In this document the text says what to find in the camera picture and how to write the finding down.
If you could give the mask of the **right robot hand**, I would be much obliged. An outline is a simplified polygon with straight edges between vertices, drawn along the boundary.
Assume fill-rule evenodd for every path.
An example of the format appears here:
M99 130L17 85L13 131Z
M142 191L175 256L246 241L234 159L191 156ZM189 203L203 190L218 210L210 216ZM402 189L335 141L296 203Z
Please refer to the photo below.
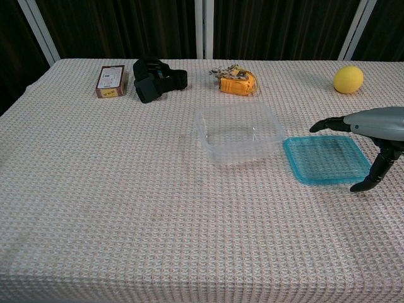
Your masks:
M340 117L328 117L313 124L309 131L316 133L324 129L365 136L379 147L369 174L350 188L352 193L376 187L395 161L403 155L403 107L380 107Z

